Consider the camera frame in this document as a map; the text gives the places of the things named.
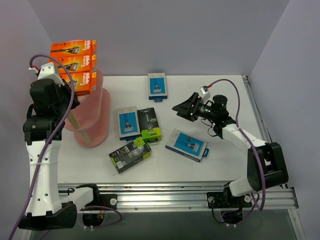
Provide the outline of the orange Gillette Fusion5 razor box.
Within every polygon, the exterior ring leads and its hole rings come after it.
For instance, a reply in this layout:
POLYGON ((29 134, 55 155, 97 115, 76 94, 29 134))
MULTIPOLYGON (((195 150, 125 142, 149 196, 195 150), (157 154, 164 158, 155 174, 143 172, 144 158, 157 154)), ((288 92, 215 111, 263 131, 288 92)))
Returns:
POLYGON ((94 55, 97 53, 97 41, 92 39, 57 42, 51 45, 52 57, 94 55))

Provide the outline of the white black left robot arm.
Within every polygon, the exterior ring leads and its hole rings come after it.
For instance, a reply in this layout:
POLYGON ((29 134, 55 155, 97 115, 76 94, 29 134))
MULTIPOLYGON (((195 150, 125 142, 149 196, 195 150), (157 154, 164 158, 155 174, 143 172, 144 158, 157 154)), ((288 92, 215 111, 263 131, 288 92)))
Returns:
POLYGON ((67 83, 44 78, 34 81, 29 91, 33 103, 23 125, 29 157, 30 190, 22 216, 17 221, 24 230, 44 231, 73 228, 77 214, 85 206, 95 210, 101 197, 96 184, 83 184, 60 199, 58 155, 68 109, 79 105, 67 83))

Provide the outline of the orange Gillette Fusion box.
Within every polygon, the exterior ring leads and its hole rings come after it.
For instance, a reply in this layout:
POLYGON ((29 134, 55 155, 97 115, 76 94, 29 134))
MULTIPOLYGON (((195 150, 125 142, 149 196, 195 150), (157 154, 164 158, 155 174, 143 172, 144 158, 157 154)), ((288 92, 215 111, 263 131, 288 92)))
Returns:
POLYGON ((75 94, 79 96, 90 95, 96 90, 97 85, 97 72, 96 71, 84 71, 70 73, 72 77, 75 94))
POLYGON ((71 73, 90 72, 97 68, 96 54, 52 53, 51 57, 57 59, 71 73))

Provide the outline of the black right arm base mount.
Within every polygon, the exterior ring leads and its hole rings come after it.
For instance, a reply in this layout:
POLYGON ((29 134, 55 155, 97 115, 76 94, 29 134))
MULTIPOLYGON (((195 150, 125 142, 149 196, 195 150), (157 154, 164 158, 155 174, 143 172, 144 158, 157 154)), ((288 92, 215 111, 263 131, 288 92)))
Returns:
POLYGON ((232 196, 222 191, 207 192, 207 205, 209 208, 214 209, 238 209, 252 207, 251 198, 246 196, 232 196))

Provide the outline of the blue Harry's razor box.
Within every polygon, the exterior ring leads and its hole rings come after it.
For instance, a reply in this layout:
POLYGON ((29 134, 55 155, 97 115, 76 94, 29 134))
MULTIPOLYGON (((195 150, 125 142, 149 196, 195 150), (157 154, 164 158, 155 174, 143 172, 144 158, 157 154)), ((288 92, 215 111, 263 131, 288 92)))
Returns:
POLYGON ((131 141, 141 136, 136 106, 117 108, 116 116, 120 140, 131 141))

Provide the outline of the black green Gillette Labs box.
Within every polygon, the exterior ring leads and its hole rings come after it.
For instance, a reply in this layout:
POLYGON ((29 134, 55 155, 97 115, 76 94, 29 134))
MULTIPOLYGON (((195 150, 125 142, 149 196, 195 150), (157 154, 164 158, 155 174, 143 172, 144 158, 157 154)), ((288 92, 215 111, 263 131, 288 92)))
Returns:
POLYGON ((162 139, 162 132, 153 107, 138 109, 137 117, 141 137, 146 143, 158 142, 162 139))

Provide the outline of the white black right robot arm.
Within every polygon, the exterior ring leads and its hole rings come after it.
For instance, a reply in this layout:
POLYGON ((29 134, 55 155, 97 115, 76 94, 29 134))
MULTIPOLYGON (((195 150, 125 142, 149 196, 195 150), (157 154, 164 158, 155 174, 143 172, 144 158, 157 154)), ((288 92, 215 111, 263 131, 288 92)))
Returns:
POLYGON ((268 143, 241 129, 229 115, 227 102, 227 97, 220 94, 204 102, 194 92, 172 110, 191 122, 198 118, 208 120, 219 138, 233 144, 247 157, 246 175, 229 182, 222 193, 223 203, 232 207, 246 194, 286 184, 289 175, 282 147, 277 142, 268 143))

